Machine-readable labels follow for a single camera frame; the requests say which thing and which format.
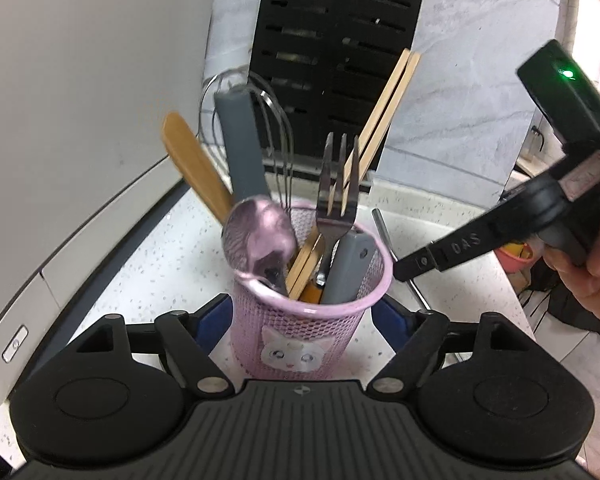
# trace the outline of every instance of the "gray knife handle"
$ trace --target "gray knife handle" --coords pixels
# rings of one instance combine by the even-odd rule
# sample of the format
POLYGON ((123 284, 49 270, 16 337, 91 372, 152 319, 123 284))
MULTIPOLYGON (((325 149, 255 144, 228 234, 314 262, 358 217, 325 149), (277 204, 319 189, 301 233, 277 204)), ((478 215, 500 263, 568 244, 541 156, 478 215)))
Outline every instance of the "gray knife handle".
POLYGON ((235 202, 255 195, 270 196, 250 92, 237 88, 218 92, 214 99, 235 202))
POLYGON ((338 243, 320 303, 355 300, 375 252, 376 243, 371 235, 356 231, 345 234, 338 243))

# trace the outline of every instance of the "utensil holder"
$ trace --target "utensil holder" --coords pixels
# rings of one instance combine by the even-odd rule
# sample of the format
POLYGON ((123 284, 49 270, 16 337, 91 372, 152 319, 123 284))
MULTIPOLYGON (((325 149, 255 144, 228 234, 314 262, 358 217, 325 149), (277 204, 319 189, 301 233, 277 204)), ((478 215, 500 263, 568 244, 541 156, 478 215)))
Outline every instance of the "utensil holder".
MULTIPOLYGON (((291 222, 302 246, 315 221, 311 206, 296 206, 291 222)), ((374 233, 376 253, 355 301, 309 304, 286 298, 256 280, 235 280, 231 344, 247 372, 257 379, 323 380, 351 340, 364 311, 387 292, 393 262, 374 233)))

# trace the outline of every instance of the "orange bowl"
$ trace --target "orange bowl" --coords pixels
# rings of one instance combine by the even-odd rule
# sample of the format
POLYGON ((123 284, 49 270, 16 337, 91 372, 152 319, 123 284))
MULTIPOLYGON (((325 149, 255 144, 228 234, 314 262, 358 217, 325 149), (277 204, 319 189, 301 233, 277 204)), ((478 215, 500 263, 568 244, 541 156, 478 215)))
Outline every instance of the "orange bowl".
POLYGON ((496 253, 496 257, 504 271, 507 274, 514 274, 519 270, 532 266, 538 259, 535 256, 533 249, 528 244, 525 244, 525 248, 531 252, 531 256, 528 258, 514 256, 513 254, 507 253, 503 248, 497 248, 493 252, 496 253))

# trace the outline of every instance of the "metal fork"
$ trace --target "metal fork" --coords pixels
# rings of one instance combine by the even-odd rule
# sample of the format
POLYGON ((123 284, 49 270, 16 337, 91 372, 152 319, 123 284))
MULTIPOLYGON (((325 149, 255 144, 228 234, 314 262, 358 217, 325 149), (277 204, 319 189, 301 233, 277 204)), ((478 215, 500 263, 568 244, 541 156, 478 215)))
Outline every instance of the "metal fork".
POLYGON ((358 211, 358 191, 360 187, 360 176, 358 175, 358 166, 360 164, 360 154, 358 153, 358 137, 353 143, 351 174, 349 179, 349 189, 347 203, 342 212, 342 201, 344 199, 344 165, 347 153, 347 135, 344 134, 340 140, 340 158, 336 169, 336 184, 333 193, 333 203, 329 207, 331 197, 331 166, 333 161, 333 132, 327 136, 327 142, 324 145, 324 156, 322 158, 322 171, 320 172, 320 185, 318 187, 318 203, 315 207, 315 221, 318 232, 324 238, 324 254, 320 261, 318 274, 315 277, 315 284, 318 287, 324 287, 327 282, 329 270, 331 268, 331 257, 333 249, 338 242, 353 227, 358 211))

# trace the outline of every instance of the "appliance button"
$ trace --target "appliance button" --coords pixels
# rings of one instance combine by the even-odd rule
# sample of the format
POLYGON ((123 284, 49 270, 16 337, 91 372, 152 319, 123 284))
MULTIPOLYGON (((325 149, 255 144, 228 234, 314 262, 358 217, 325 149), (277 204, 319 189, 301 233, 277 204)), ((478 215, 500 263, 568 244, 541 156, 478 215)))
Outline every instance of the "appliance button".
POLYGON ((22 345, 22 342, 27 335, 29 335, 29 330, 27 330, 26 326, 22 325, 16 332, 16 335, 13 336, 13 339, 7 345, 7 348, 5 348, 4 352, 2 352, 2 358, 5 363, 11 362, 13 356, 16 355, 16 352, 20 348, 20 345, 22 345))

